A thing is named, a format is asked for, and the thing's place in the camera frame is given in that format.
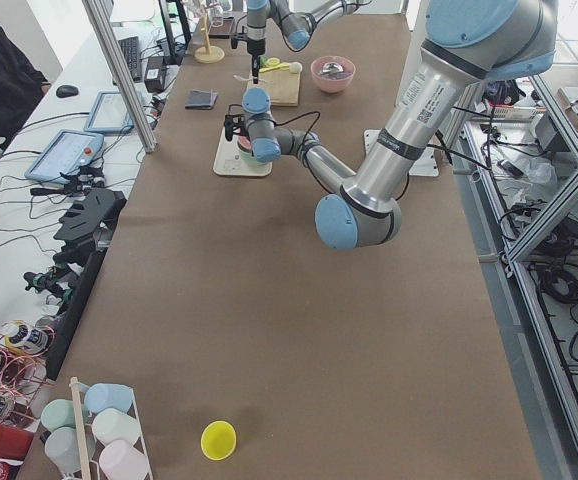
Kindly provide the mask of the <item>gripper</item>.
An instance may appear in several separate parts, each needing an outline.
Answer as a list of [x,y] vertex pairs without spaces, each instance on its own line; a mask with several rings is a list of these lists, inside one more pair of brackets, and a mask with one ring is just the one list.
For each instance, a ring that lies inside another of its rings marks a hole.
[[265,54],[265,30],[253,29],[250,27],[239,27],[230,36],[231,48],[236,49],[239,44],[244,43],[247,52],[253,63],[259,63]]
[[223,122],[224,136],[227,141],[232,141],[235,136],[249,138],[244,113],[226,114]]

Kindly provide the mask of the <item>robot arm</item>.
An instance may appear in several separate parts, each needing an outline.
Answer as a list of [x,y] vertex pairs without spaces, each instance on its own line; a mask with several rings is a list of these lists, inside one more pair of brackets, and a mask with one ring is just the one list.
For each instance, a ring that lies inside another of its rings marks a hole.
[[325,1],[311,11],[293,11],[288,1],[246,1],[245,25],[230,35],[236,49],[245,44],[253,60],[266,53],[266,28],[269,20],[280,30],[283,41],[292,51],[304,49],[316,29],[324,23],[356,13],[370,1]]
[[253,157],[296,157],[328,190],[315,210],[320,239],[332,249],[381,245],[400,229],[393,195],[442,121],[471,84],[548,70],[555,55],[555,1],[432,1],[425,13],[421,62],[357,171],[310,131],[282,128],[266,90],[253,86],[242,113],[228,114],[226,139],[246,137]]

